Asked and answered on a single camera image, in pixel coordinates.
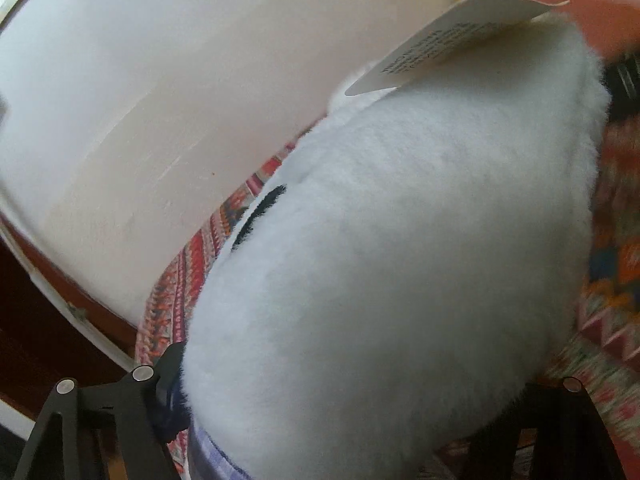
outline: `red patterned fabric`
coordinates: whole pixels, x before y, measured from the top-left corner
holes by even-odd
[[[136,358],[152,364],[172,342],[188,335],[188,319],[224,240],[263,183],[294,148],[288,144],[233,193],[169,264],[147,301]],[[628,480],[640,480],[640,117],[610,126],[605,135],[594,196],[590,275],[577,307],[577,333],[546,370],[546,378],[578,377],[591,394],[616,444]],[[526,478],[527,449],[513,479]],[[446,446],[441,470],[429,478],[455,479],[465,441]],[[178,467],[186,436],[172,444]]]

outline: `closed eye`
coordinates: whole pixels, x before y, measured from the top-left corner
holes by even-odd
[[[251,231],[254,230],[255,219],[260,218],[260,216],[264,215],[267,209],[269,209],[273,204],[275,204],[278,197],[281,194],[283,194],[286,190],[287,190],[287,186],[278,186],[273,188],[270,192],[267,193],[267,195],[265,195],[265,197],[262,199],[262,202],[258,204],[258,207],[254,209],[254,212],[251,213],[251,216],[249,216],[249,219],[242,226],[242,229],[240,229],[240,232],[238,233],[238,237],[236,238],[233,246],[231,247],[232,251],[235,251],[238,248],[238,245],[244,242],[244,239],[247,238],[248,235],[251,233]]]

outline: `dark brown wood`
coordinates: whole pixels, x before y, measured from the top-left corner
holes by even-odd
[[[7,227],[28,260],[40,271],[60,296],[74,307],[82,309],[87,320],[93,326],[121,350],[133,357],[136,344],[136,329],[103,304],[91,298],[82,290],[82,287],[55,266],[2,215],[0,215],[0,221]]]
[[[88,386],[117,381],[125,373],[47,301],[3,243],[0,356],[0,396],[32,417],[61,378]]]

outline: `plush fur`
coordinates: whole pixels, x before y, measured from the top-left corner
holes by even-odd
[[[488,423],[568,336],[608,100],[549,17],[338,95],[207,278],[194,417],[258,480],[410,478]]]

